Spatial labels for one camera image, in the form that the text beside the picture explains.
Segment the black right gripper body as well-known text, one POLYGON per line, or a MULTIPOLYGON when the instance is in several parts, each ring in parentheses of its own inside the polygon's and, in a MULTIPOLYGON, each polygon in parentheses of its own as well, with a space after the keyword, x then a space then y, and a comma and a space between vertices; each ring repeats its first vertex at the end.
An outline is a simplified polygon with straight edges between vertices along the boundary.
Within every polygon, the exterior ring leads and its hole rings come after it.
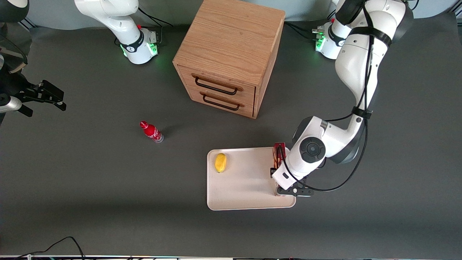
POLYGON ((16 87, 15 89, 15 97, 21 100, 21 102, 39 102, 43 103, 44 101, 41 99, 41 88, 43 87, 43 83, 39 84, 26 84, 26 86, 16 87))

